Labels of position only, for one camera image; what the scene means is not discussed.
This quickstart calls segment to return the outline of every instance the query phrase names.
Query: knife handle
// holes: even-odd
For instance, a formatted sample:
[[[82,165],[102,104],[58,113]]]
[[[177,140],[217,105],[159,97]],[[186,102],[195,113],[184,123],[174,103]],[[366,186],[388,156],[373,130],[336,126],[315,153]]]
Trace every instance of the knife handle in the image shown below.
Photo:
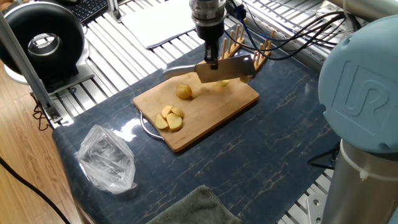
[[[163,71],[163,76],[165,78],[171,78],[178,75],[183,75],[188,72],[195,72],[195,65],[184,65],[171,67]]]

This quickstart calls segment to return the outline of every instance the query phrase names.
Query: cutting board handle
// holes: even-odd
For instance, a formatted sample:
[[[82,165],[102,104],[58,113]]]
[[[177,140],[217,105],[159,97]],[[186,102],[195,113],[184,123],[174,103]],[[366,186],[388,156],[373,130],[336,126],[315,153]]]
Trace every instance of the cutting board handle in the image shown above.
[[[140,119],[140,121],[141,121],[141,126],[142,126],[142,128],[144,129],[144,131],[145,131],[150,137],[153,137],[153,138],[155,138],[155,139],[164,141],[164,138],[163,138],[162,136],[158,136],[158,135],[156,135],[156,134],[153,134],[153,133],[150,132],[147,128],[145,128],[145,126],[144,126],[144,116],[142,115],[142,112],[141,112],[141,111],[140,111],[140,113],[141,113],[141,119]]]

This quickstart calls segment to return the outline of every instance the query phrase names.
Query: potato slice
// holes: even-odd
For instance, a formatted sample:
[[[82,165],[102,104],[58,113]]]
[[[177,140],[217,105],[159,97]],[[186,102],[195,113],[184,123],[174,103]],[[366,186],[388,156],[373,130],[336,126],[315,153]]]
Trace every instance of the potato slice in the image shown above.
[[[184,112],[180,108],[172,107],[172,112],[181,118],[184,118]]]
[[[172,107],[173,106],[165,106],[165,107],[163,107],[163,109],[162,109],[162,117],[164,119],[166,119],[166,116],[170,113],[170,111],[172,110]]]
[[[182,127],[182,118],[176,114],[170,113],[166,116],[167,123],[171,131],[178,131]]]
[[[239,81],[243,82],[243,83],[247,83],[250,80],[250,77],[247,75],[242,75],[241,78],[239,79]]]
[[[218,81],[218,83],[221,85],[221,87],[228,85],[228,82],[229,82],[229,80]]]
[[[165,129],[169,126],[169,124],[167,124],[166,120],[160,114],[158,114],[156,116],[155,126],[159,129]]]
[[[175,93],[180,99],[187,100],[192,97],[192,89],[190,86],[184,83],[180,83],[177,85],[175,89]]]

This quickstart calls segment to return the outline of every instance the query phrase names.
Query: white paper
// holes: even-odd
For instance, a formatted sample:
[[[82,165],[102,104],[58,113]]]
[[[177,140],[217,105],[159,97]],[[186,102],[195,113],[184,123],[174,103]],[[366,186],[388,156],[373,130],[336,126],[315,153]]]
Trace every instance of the white paper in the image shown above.
[[[156,47],[195,28],[189,0],[169,0],[122,17],[123,24],[146,49]]]

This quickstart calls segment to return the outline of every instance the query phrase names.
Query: keyboard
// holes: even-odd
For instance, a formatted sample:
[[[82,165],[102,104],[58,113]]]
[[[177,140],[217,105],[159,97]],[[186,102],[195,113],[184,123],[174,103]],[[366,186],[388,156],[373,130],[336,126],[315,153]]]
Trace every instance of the keyboard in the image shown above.
[[[79,20],[87,23],[108,9],[106,0],[81,0],[77,5],[67,7]]]

